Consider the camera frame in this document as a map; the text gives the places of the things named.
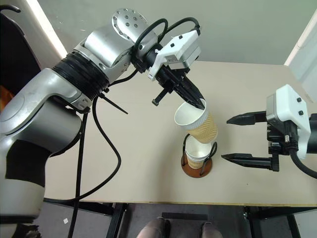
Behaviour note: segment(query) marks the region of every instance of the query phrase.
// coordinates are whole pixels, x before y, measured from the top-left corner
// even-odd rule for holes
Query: white paper cup
[[[211,143],[203,144],[196,140],[193,136],[188,136],[185,145],[188,165],[193,169],[201,168],[205,158],[207,158],[210,154],[211,149]]]
[[[204,110],[185,102],[177,109],[174,120],[201,143],[210,143],[217,137],[218,129],[207,110],[205,100],[201,101],[205,106]]]

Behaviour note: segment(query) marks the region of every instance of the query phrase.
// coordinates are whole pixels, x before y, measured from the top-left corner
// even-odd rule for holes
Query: beige cup
[[[211,143],[203,144],[193,136],[188,136],[185,146],[188,165],[193,169],[200,169],[204,164],[204,160],[210,154],[211,149]]]
[[[204,110],[185,102],[177,109],[174,120],[199,142],[206,144],[217,137],[218,129],[207,110],[205,100],[201,101],[205,106]]]

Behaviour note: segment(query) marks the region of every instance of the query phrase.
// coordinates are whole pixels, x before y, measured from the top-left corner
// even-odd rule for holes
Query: white table surface
[[[245,168],[221,158],[221,154],[252,153],[268,157],[266,123],[250,126],[226,124],[232,116],[264,111],[266,97],[286,83],[317,112],[290,70],[281,65],[197,61],[188,77],[204,95],[218,125],[218,151],[211,172],[191,178],[180,166],[186,135],[174,123],[182,103],[176,94],[166,95],[158,107],[151,101],[162,88],[145,74],[111,87],[108,97],[129,112],[110,104],[97,104],[107,135],[122,157],[117,175],[86,201],[166,202],[195,204],[317,206],[317,180],[302,173],[289,156],[280,156],[280,172]],[[46,197],[72,198],[75,194],[78,145],[46,166]],[[95,187],[114,170],[117,158],[99,134],[89,115],[82,171],[82,193]],[[317,155],[304,163],[317,170]]]

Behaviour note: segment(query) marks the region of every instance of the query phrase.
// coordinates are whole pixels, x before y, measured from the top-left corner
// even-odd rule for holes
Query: brown coaster
[[[188,165],[188,162],[187,162],[187,156],[186,156],[186,153],[183,153],[183,156],[182,156],[182,159],[181,159],[181,162],[180,162],[181,166],[182,166],[182,169],[183,171],[185,172],[185,174],[187,174],[188,176],[190,177],[193,177],[193,178],[202,178],[204,176],[206,176],[207,174],[209,174],[210,170],[211,170],[211,167],[212,167],[212,160],[211,158],[206,162],[205,164],[205,167],[204,167],[204,171],[203,173],[201,174],[202,172],[202,168],[199,168],[199,169],[193,169],[191,168],[189,165]]]

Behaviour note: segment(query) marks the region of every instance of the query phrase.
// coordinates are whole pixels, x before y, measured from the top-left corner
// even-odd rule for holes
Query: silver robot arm
[[[140,13],[117,10],[111,24],[93,31],[53,69],[42,70],[5,107],[0,115],[1,223],[12,227],[32,223],[38,216],[47,158],[79,140],[82,122],[76,112],[88,112],[92,101],[131,62],[140,72],[152,69],[149,77],[164,88],[153,100],[155,105],[167,92],[176,91],[201,107],[202,95],[186,77],[188,66],[200,53],[199,31],[162,47],[153,30],[144,35],[148,27]],[[175,44],[181,47],[170,51]]]

